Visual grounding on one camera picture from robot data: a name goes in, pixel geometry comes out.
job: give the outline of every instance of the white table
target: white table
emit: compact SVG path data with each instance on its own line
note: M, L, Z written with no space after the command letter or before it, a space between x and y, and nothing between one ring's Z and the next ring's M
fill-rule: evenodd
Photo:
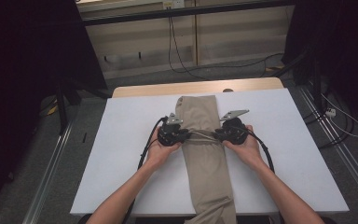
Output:
M277 176L314 210L322 213L349 210L288 90L189 95L210 94L217 98L220 116L228 110L250 109L250 113L240 116L241 120L253 124L255 133L268 146ZM176 100L182 95L108 100L71 214L92 213L133 175L151 128L160 117L174 112ZM226 153L237 213L277 212L255 174L229 149ZM195 214L181 150L173 153L152 175L138 195L132 213L136 216Z

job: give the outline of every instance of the gray floor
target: gray floor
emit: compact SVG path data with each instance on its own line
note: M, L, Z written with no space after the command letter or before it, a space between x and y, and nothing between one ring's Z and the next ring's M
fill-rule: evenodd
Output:
M271 58L268 60L268 66L279 65L279 59L279 56ZM224 65L239 65L256 61L230 62L224 63ZM196 76L218 80L260 77L263 72L264 64L260 63L241 68L207 68L196 70L192 73ZM188 74L164 71L139 76L117 77L107 80L107 83L112 91L118 86L200 80L200 78L195 78ZM304 87L295 86L290 75L283 77L282 82L291 92L301 115L303 117L307 116L311 111L300 94L300 88ZM104 100L96 98L83 99L37 223L77 223L80 219L80 217L69 215L69 210L87 164L88 155L101 122L104 106ZM76 108L68 106L67 109L73 110ZM313 122L308 127L318 146L329 141L318 122ZM42 118L39 121L38 131L29 146L28 152L25 154L19 169L14 172L15 180L12 183L7 183L1 190L0 223L22 223L24 220L44 170L48 165L52 149L58 140L58 132L59 118L57 114ZM358 160L358 138L350 137L345 141L345 144L350 148L355 159ZM327 216L332 217L337 223L358 223L358 184L334 147L324 149L321 153L351 209L348 213Z

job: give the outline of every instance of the table top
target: table top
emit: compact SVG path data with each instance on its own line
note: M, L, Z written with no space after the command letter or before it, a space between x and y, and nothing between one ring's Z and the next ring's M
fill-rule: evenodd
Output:
M173 95L203 92L260 91L283 89L283 84L277 77L231 79L218 81L185 82L173 84L158 84L145 86L118 87L113 97Z
M253 90L257 81L261 80L245 79L243 83L253 82L254 85L248 85ZM92 213L110 193L133 175L151 127L158 118L174 111L176 100L182 94L215 95L220 116L228 110L250 109L240 119L254 125L257 135L268 145L278 177L317 212L348 211L288 90L283 89L281 83L275 90L246 91L249 89L245 88L238 91L235 85L239 82L231 80L227 82L231 85L219 86L215 85L216 82L202 82L213 90L173 95L167 93L184 89L173 90L164 84L165 95L127 95L109 99L71 214ZM222 89L226 88L233 88L234 92L222 93ZM146 89L146 93L157 92L150 86ZM136 135L128 134L133 130L136 130ZM254 215L277 212L274 202L255 174L231 150L225 151L237 213ZM135 216L195 214L182 150L173 153L166 164L152 175L139 193L132 213Z

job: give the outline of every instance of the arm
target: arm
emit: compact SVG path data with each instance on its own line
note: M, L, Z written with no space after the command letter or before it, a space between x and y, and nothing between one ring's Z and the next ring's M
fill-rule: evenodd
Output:
M158 129L153 133L152 142L157 139ZM119 189L112 193L95 210L87 223L121 223L136 195L149 177L178 149L180 144L164 147L159 141L153 142L144 165Z
M242 145L223 144L237 153L240 159L257 173L272 200L281 211L286 223L324 223L321 218L287 187L264 163L257 141L248 135Z

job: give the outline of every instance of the power strip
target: power strip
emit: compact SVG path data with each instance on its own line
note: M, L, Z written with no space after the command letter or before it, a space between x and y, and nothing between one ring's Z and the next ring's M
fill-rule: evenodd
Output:
M336 116L336 109L333 108L327 108L326 110L326 116L329 118L333 118Z
M162 9L174 9L185 7L184 0L163 1Z

